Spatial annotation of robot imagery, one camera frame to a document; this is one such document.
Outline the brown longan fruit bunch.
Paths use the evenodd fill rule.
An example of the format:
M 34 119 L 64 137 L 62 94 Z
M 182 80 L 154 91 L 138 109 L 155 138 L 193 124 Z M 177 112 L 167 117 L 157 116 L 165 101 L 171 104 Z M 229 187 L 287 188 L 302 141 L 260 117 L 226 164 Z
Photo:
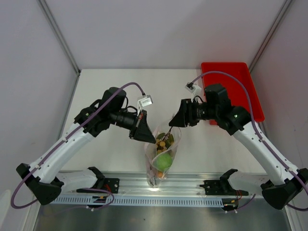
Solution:
M 174 136 L 171 133 L 172 127 L 168 132 L 159 132 L 156 136 L 156 155 L 166 152 L 175 142 Z

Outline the clear pink-dotted zip bag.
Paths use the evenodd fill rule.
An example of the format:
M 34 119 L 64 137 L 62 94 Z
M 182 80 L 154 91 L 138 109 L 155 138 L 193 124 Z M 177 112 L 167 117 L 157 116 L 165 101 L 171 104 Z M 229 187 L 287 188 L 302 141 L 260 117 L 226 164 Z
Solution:
M 181 140 L 180 128 L 169 126 L 169 122 L 164 121 L 153 132 L 156 143 L 146 143 L 144 147 L 147 182 L 152 188 L 167 178 Z

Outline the green custard apple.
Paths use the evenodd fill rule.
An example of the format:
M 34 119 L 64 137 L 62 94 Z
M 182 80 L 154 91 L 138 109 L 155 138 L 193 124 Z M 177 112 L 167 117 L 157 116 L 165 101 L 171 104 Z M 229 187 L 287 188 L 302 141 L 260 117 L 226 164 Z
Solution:
M 173 163 L 172 157 L 168 153 L 160 154 L 154 161 L 154 166 L 159 171 L 165 171 L 170 168 Z

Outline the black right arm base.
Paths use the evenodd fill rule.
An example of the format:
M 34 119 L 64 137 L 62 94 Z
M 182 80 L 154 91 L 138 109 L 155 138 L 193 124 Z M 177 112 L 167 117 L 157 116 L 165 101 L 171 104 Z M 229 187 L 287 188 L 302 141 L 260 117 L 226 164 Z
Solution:
M 243 190 L 233 189 L 227 181 L 204 180 L 199 187 L 203 188 L 206 195 L 217 196 L 248 196 L 249 193 Z

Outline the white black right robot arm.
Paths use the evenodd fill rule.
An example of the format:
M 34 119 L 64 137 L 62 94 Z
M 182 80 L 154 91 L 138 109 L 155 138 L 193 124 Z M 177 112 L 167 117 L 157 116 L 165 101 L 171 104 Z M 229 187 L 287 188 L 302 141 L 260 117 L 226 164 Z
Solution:
M 193 127 L 201 120 L 215 120 L 217 125 L 238 140 L 260 163 L 267 176 L 252 176 L 230 169 L 220 177 L 220 190 L 231 194 L 243 190 L 263 196 L 275 209 L 281 210 L 295 198 L 308 182 L 307 168 L 299 169 L 289 162 L 264 136 L 256 122 L 244 107 L 233 106 L 227 90 L 220 84 L 205 88 L 205 102 L 199 103 L 198 86 L 192 82 L 186 89 L 192 93 L 190 99 L 182 99 L 180 108 L 169 122 L 169 126 Z

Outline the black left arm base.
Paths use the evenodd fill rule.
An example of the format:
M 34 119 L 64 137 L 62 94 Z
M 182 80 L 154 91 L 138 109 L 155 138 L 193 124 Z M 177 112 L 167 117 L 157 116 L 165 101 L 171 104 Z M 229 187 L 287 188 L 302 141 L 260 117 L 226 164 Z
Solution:
M 117 194 L 119 190 L 120 179 L 119 178 L 105 178 L 104 180 L 98 180 L 91 188 L 77 189 L 77 193 L 94 193 L 93 189 L 106 190 L 113 194 Z

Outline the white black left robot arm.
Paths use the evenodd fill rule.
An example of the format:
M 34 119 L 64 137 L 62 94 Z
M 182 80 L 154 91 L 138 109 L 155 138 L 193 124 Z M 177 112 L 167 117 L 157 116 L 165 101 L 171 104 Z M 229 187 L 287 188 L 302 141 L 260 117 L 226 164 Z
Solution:
M 29 165 L 21 163 L 17 167 L 22 183 L 34 194 L 36 201 L 48 205 L 69 191 L 108 192 L 105 176 L 96 167 L 63 174 L 60 170 L 83 146 L 111 125 L 127 129 L 132 140 L 156 142 L 144 110 L 153 103 L 151 96 L 143 93 L 133 112 L 129 111 L 130 105 L 123 106 L 126 102 L 127 94 L 122 88 L 110 87 L 101 99 L 79 112 L 69 130 L 45 154 Z

